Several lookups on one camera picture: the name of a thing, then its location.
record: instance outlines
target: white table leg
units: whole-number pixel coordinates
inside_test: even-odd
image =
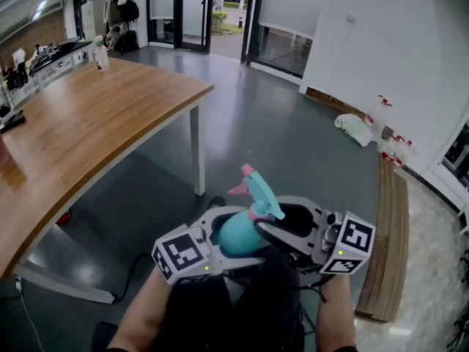
[[[65,279],[32,263],[27,265],[18,264],[15,267],[15,274],[28,282],[65,295],[104,304],[112,304],[112,301],[114,301],[114,296],[110,292]]]
[[[205,111],[204,101],[191,109],[191,149],[193,190],[198,196],[205,193]]]

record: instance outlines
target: spray bottle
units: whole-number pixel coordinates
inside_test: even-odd
[[[249,255],[259,247],[262,238],[256,231],[254,221],[285,217],[272,189],[261,175],[249,164],[245,164],[241,170],[245,175],[243,182],[228,193],[251,194],[254,203],[248,210],[241,211],[228,219],[217,236],[217,244],[232,256]]]

